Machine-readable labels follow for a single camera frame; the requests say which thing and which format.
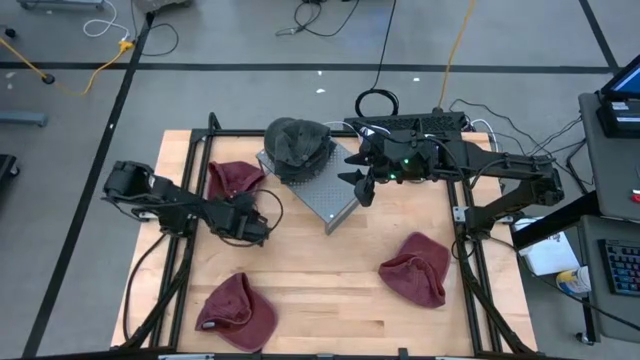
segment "white cable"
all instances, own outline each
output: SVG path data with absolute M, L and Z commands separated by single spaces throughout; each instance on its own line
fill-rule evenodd
M 104 35 L 107 31 L 109 31 L 109 29 L 114 26 L 117 28 L 120 28 L 122 30 L 124 30 L 126 33 L 124 35 L 124 37 L 122 38 L 123 41 L 126 41 L 129 38 L 129 29 L 127 29 L 126 27 L 120 25 L 120 24 L 116 24 L 115 21 L 118 18 L 118 10 L 116 10 L 116 7 L 111 3 L 111 1 L 109 0 L 104 0 L 104 2 L 111 6 L 111 9 L 113 10 L 113 19 L 111 19 L 111 21 L 107 21 L 107 20 L 102 20 L 102 19 L 92 19 L 87 21 L 86 23 L 84 23 L 84 26 L 82 27 L 82 31 L 84 32 L 85 35 L 87 35 L 88 37 L 99 37 Z M 89 24 L 93 24 L 93 23 L 98 23 L 98 24 L 105 24 L 107 25 L 104 30 L 100 31 L 99 33 L 89 33 L 87 31 L 87 26 Z
M 489 123 L 485 119 L 476 119 L 471 122 L 471 126 L 473 126 L 473 124 L 478 122 L 483 123 L 487 128 L 489 128 L 489 133 L 491 133 L 491 137 L 493 138 L 493 143 L 496 144 L 496 152 L 500 152 L 498 139 L 496 138 L 496 134 L 493 132 L 493 128 L 491 127 L 491 125 L 489 125 Z

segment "perforated metal tray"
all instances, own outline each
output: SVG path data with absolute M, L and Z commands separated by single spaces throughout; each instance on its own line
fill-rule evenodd
M 329 161 L 315 178 L 287 185 L 291 191 L 305 203 L 325 223 L 325 233 L 331 234 L 344 219 L 358 206 L 353 194 L 353 185 L 340 180 L 339 173 L 353 172 L 362 166 L 345 164 L 344 159 L 352 154 L 342 145 L 336 143 Z M 273 173 L 274 164 L 263 150 L 256 157 L 264 167 L 265 173 Z

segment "keyboard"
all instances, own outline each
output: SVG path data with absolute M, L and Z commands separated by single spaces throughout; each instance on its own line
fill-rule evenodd
M 414 130 L 422 125 L 424 133 L 442 133 L 445 131 L 461 131 L 467 121 L 463 112 L 446 112 L 432 114 L 414 114 L 397 116 L 371 116 L 363 118 L 347 118 L 344 122 L 353 124 L 360 121 L 387 130 Z
M 640 296 L 640 242 L 598 240 L 613 294 Z

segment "concrete floor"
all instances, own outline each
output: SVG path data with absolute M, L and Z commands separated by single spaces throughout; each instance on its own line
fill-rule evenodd
M 132 28 L 128 0 L 112 1 L 119 12 L 117 22 Z M 355 116 L 355 97 L 371 87 L 375 72 L 346 71 L 345 64 L 378 62 L 391 1 L 363 0 L 344 30 L 333 38 L 306 33 L 276 38 L 275 31 L 292 26 L 297 3 L 196 0 L 191 8 L 156 17 L 154 24 L 167 22 L 176 28 L 180 44 L 170 55 L 141 58 L 38 355 L 109 346 L 138 227 L 98 201 L 114 161 L 154 164 L 163 131 L 204 127 L 210 111 L 216 112 L 225 128 L 265 128 L 281 116 L 323 122 Z M 446 64 L 466 4 L 399 1 L 385 63 Z M 640 30 L 634 16 L 640 4 L 634 0 L 589 0 L 589 4 L 615 60 L 626 64 L 640 52 L 640 41 L 631 36 Z M 350 6 L 330 0 L 317 28 L 335 29 Z M 81 89 L 90 71 L 74 69 L 82 63 L 110 59 L 122 37 L 118 29 L 100 38 L 82 33 L 85 21 L 109 18 L 110 10 L 106 11 L 45 5 L 25 11 L 12 1 L 3 1 L 0 23 L 11 23 L 18 30 L 19 38 L 13 41 L 16 48 L 32 61 L 54 67 L 47 71 L 58 81 Z M 140 27 L 143 15 L 137 10 L 135 14 Z M 173 34 L 166 28 L 154 30 L 145 52 L 163 51 L 172 41 Z M 22 166 L 0 212 L 0 324 L 5 325 L 0 358 L 23 353 L 130 56 L 131 52 L 119 61 L 122 65 L 117 70 L 102 72 L 89 95 L 77 98 L 43 85 L 28 70 L 14 69 L 15 59 L 0 50 L 0 110 L 42 111 L 50 118 L 45 128 L 0 125 L 0 153 L 18 156 Z M 226 67 L 205 66 L 199 71 L 181 67 L 188 63 Z M 264 65 L 242 71 L 247 64 Z M 287 70 L 295 64 L 337 66 Z M 539 140 L 577 117 L 580 93 L 592 92 L 610 78 L 607 61 L 578 0 L 479 2 L 455 64 L 483 66 L 450 76 L 445 106 L 455 98 L 487 104 Z M 153 70 L 156 65 L 165 70 Z M 521 68 L 524 66 L 555 70 Z M 587 73 L 570 74 L 576 72 L 571 68 L 563 68 L 565 74 L 549 73 L 558 72 L 560 66 L 584 67 L 587 70 L 580 71 Z M 441 81 L 441 67 L 427 72 L 389 71 L 382 73 L 379 87 L 398 95 L 401 113 L 420 113 L 435 105 Z M 370 115 L 389 111 L 388 104 L 374 99 L 367 99 L 363 106 Z M 517 137 L 527 149 L 533 147 L 505 121 L 482 109 L 463 104 L 456 109 L 472 119 L 489 121 L 495 131 Z M 583 136 L 581 126 L 576 126 L 548 148 L 560 148 Z M 507 151 L 518 151 L 512 140 L 499 137 L 499 141 Z M 561 163 L 566 154 L 558 154 Z M 584 179 L 591 178 L 585 150 L 576 156 L 575 164 Z M 579 191 L 564 175 L 566 201 L 570 201 Z M 540 215 L 550 210 L 531 208 L 527 212 Z M 540 350 L 581 359 L 640 358 L 636 344 L 611 339 L 594 347 L 577 343 L 573 334 L 584 327 L 581 307 L 535 279 L 524 277 L 523 281 Z

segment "dark gray cap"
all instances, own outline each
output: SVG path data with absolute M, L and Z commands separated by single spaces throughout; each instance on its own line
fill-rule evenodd
M 331 130 L 309 120 L 279 118 L 264 135 L 264 149 L 282 183 L 312 179 L 322 171 L 336 144 Z

